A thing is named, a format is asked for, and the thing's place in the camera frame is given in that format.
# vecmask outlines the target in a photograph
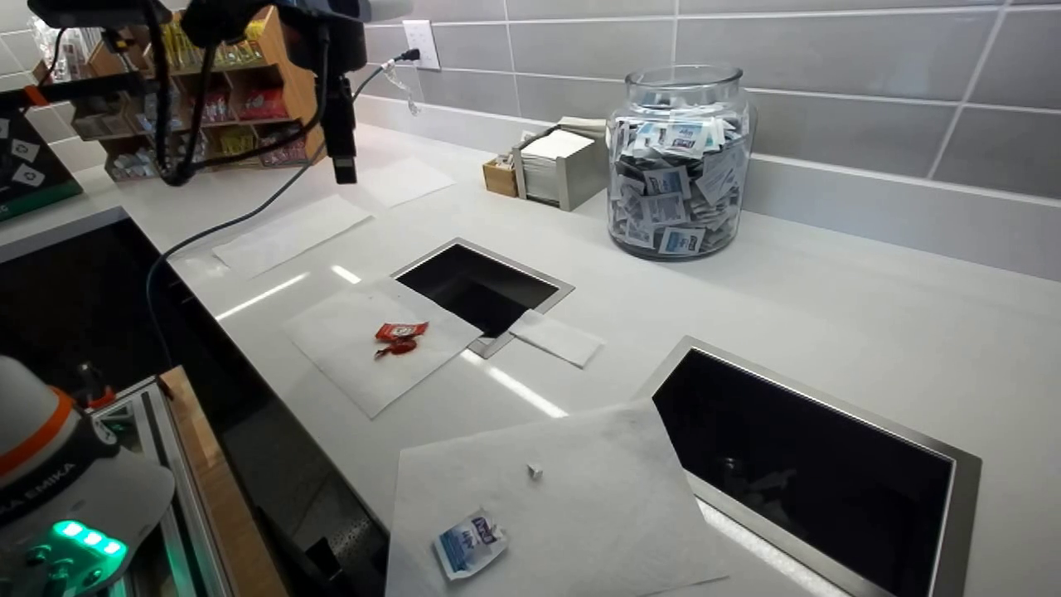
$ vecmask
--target rectangular opening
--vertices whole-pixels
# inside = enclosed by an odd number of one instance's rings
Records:
[[[482,250],[456,243],[398,274],[403,286],[500,339],[527,307],[548,307],[566,289],[538,273],[506,265]]]
[[[699,497],[853,592],[940,592],[958,467],[942,445],[907,440],[708,350],[687,350],[652,402],[682,467],[710,487]]]

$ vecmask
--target black device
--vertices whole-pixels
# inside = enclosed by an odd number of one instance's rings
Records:
[[[269,4],[280,6],[286,24],[291,64],[325,76],[320,82],[320,107],[336,182],[358,182],[354,107],[344,74],[367,64],[362,24],[367,10],[362,0],[193,0],[181,12],[181,29],[195,45],[238,41]],[[29,0],[29,10],[50,26],[126,26],[144,19],[144,6],[145,0]]]

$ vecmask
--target small box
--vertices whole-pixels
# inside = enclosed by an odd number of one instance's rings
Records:
[[[554,130],[520,148],[519,172],[527,198],[569,212],[607,186],[607,148],[598,139]]]
[[[484,163],[484,182],[496,197],[520,197],[519,172],[512,168],[512,163],[500,163],[500,159]]]

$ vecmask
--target dark floor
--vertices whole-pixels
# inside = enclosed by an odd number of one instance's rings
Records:
[[[138,229],[121,223],[0,262],[0,355],[69,390],[81,360],[102,367],[114,387],[155,376],[164,359],[144,298],[154,260]],[[158,310],[175,360],[280,544],[295,548],[295,556],[311,553],[311,571],[336,578],[341,592],[383,592],[386,533],[354,491],[172,273],[158,274]]]

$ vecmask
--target black opening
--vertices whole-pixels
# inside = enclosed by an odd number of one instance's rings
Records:
[[[951,463],[689,350],[657,407],[687,471],[899,597],[926,597]]]
[[[489,339],[503,335],[527,307],[545,306],[558,291],[558,286],[466,246],[439,253],[398,283],[477,325]]]

